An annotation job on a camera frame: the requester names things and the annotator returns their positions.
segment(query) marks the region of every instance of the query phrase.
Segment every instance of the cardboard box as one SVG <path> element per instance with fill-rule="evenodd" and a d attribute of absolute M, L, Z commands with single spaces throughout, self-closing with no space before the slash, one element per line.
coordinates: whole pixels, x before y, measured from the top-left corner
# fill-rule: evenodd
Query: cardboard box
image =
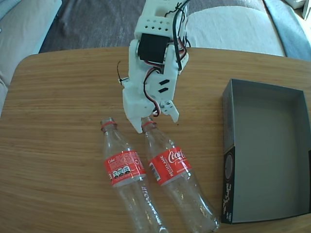
<path fill-rule="evenodd" d="M 303 91 L 232 79 L 223 105 L 222 222 L 311 213 L 311 131 Z"/>

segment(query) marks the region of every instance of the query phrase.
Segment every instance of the coca-cola bottle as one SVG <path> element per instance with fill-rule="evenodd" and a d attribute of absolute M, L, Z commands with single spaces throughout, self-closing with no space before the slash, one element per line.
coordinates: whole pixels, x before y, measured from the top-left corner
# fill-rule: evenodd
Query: coca-cola bottle
<path fill-rule="evenodd" d="M 157 182 L 182 215 L 191 233 L 214 232 L 219 221 L 204 197 L 189 161 L 182 150 L 161 132 L 150 117 L 142 120 L 147 158 Z"/>
<path fill-rule="evenodd" d="M 146 172 L 137 152 L 117 130 L 113 118 L 101 121 L 104 165 L 124 202 L 135 233 L 168 233 L 150 195 Z"/>

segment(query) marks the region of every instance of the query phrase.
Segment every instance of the wire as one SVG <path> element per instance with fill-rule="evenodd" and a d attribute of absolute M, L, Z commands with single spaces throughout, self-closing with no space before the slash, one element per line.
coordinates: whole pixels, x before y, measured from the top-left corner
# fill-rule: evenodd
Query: wire
<path fill-rule="evenodd" d="M 160 65 L 160 64 L 157 64 L 157 63 L 148 62 L 148 61 L 145 61 L 145 63 L 147 65 L 150 65 L 150 66 L 157 67 L 157 68 L 161 69 L 161 72 L 162 72 L 163 67 L 164 67 L 163 65 Z"/>
<path fill-rule="evenodd" d="M 186 46 L 184 45 L 184 43 L 181 41 L 180 37 L 178 38 L 178 43 L 180 44 L 182 50 L 184 51 L 183 54 L 182 54 L 181 57 L 180 57 L 180 60 L 183 60 L 184 57 L 185 57 L 186 54 L 187 54 L 187 49 L 186 49 Z"/>
<path fill-rule="evenodd" d="M 182 2 L 178 2 L 177 5 L 175 6 L 175 10 L 174 10 L 174 11 L 169 11 L 169 12 L 167 12 L 167 13 L 164 15 L 164 17 L 166 17 L 166 16 L 167 16 L 168 14 L 170 14 L 170 13 L 176 12 L 181 4 L 182 4 Z"/>
<path fill-rule="evenodd" d="M 161 71 L 159 68 L 157 67 L 152 67 L 150 68 L 147 73 L 146 73 L 146 76 L 145 76 L 145 79 L 144 79 L 144 94 L 146 96 L 146 98 L 148 100 L 150 100 L 154 105 L 155 105 L 155 111 L 156 113 L 154 113 L 154 117 L 158 117 L 160 114 L 161 114 L 161 108 L 159 106 L 159 104 L 157 103 L 157 101 L 155 99 L 153 99 L 146 91 L 146 81 L 147 79 L 149 78 L 149 76 L 154 72 L 154 71 Z"/>
<path fill-rule="evenodd" d="M 177 33 L 176 33 L 176 24 L 177 24 L 177 18 L 179 15 L 179 12 L 181 12 L 181 9 L 184 9 L 184 7 L 187 5 L 187 3 L 190 0 L 186 0 L 178 9 L 177 12 L 174 16 L 173 19 L 173 42 L 174 42 L 174 47 L 175 47 L 175 55 L 176 55 L 176 59 L 177 59 L 177 63 L 178 63 L 178 70 L 181 71 L 182 70 L 182 65 L 181 65 L 181 60 L 179 57 L 179 49 L 178 49 L 178 40 L 177 40 Z"/>
<path fill-rule="evenodd" d="M 191 44 L 190 44 L 190 41 L 188 40 L 187 34 L 186 34 L 186 37 L 185 37 L 185 41 L 186 41 L 186 45 L 188 43 L 189 47 L 191 48 Z"/>
<path fill-rule="evenodd" d="M 185 15 L 185 12 L 184 12 L 184 10 L 182 10 L 182 9 L 180 9 L 181 11 L 182 11 L 182 16 L 181 16 L 181 19 L 180 19 L 180 23 L 179 23 L 179 29 L 178 29 L 178 36 L 179 36 L 179 34 L 180 34 L 180 29 L 181 29 L 181 24 L 185 21 L 185 19 L 186 19 L 186 15 Z"/>
<path fill-rule="evenodd" d="M 122 85 L 122 79 L 120 77 L 120 74 L 119 74 L 119 64 L 120 64 L 121 61 L 118 62 L 117 64 L 117 72 L 118 72 L 118 77 L 119 77 L 119 83 Z"/>

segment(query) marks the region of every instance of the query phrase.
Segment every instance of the couch cushion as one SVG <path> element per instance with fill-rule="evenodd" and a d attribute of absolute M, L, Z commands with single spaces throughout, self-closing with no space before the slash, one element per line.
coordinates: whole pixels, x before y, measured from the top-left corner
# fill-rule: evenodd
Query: couch cushion
<path fill-rule="evenodd" d="M 0 20 L 21 0 L 0 0 Z"/>
<path fill-rule="evenodd" d="M 23 0 L 0 21 L 0 78 L 7 86 L 20 61 L 38 53 L 38 42 L 42 43 L 61 3 Z"/>
<path fill-rule="evenodd" d="M 193 13 L 187 33 L 193 47 L 285 55 L 269 16 L 246 7 L 221 6 Z"/>
<path fill-rule="evenodd" d="M 293 9 L 303 7 L 306 0 L 285 0 Z"/>
<path fill-rule="evenodd" d="M 3 108 L 7 93 L 8 93 L 8 88 L 6 87 L 4 82 L 0 80 L 0 116 L 1 116 L 2 108 Z"/>

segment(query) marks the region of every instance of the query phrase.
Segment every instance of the wooden table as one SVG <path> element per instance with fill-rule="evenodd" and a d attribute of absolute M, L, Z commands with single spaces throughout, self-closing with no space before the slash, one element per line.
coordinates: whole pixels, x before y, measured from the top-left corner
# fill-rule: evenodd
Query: wooden table
<path fill-rule="evenodd" d="M 221 96 L 230 78 L 303 89 L 311 106 L 311 63 L 255 53 L 189 49 L 175 94 L 180 119 L 156 119 L 186 153 L 220 212 L 223 182 Z M 0 232 L 129 233 L 123 203 L 102 164 L 100 120 L 113 117 L 147 167 L 144 138 L 122 108 L 120 73 L 127 48 L 43 53 L 18 66 L 0 119 Z M 178 213 L 148 170 L 156 203 L 172 233 Z M 221 226 L 221 233 L 310 232 L 311 215 Z"/>

